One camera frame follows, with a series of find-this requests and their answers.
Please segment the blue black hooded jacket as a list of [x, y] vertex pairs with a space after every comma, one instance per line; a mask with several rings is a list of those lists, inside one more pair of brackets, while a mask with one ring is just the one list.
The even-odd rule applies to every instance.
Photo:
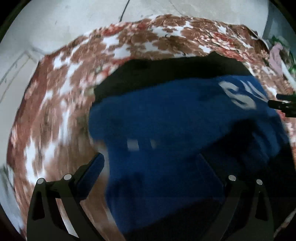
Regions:
[[107, 206], [126, 240], [203, 240], [222, 184], [201, 154], [269, 158], [273, 233], [295, 210], [295, 165], [278, 113], [239, 61], [127, 61], [94, 89], [89, 134], [107, 149]]

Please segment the pink cloth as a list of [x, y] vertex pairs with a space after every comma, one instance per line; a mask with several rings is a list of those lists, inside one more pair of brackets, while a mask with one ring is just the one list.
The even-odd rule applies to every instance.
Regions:
[[281, 56], [280, 52], [283, 50], [281, 43], [276, 42], [276, 44], [269, 51], [268, 63], [270, 68], [280, 77], [283, 76], [282, 66], [281, 66]]

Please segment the floral brown bed blanket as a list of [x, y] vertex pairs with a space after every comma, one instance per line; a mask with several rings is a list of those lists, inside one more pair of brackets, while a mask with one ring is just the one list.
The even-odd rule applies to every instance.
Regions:
[[207, 56], [211, 52], [242, 62], [270, 98], [295, 91], [294, 80], [271, 68], [270, 52], [254, 31], [202, 18], [160, 15], [112, 24], [46, 55], [21, 92], [8, 140], [9, 206], [16, 210], [6, 215], [21, 238], [27, 238], [29, 202], [37, 179], [59, 179], [94, 154], [86, 123], [95, 85], [130, 59]]

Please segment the white headboard panel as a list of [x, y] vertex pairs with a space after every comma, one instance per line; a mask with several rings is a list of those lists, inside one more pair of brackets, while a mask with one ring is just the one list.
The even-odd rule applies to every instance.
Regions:
[[18, 56], [14, 63], [8, 68], [3, 78], [1, 78], [1, 102], [13, 82], [20, 77], [20, 82], [23, 82], [25, 86], [28, 85], [32, 75], [35, 73], [39, 61], [45, 56], [41, 51], [33, 48], [25, 50]]

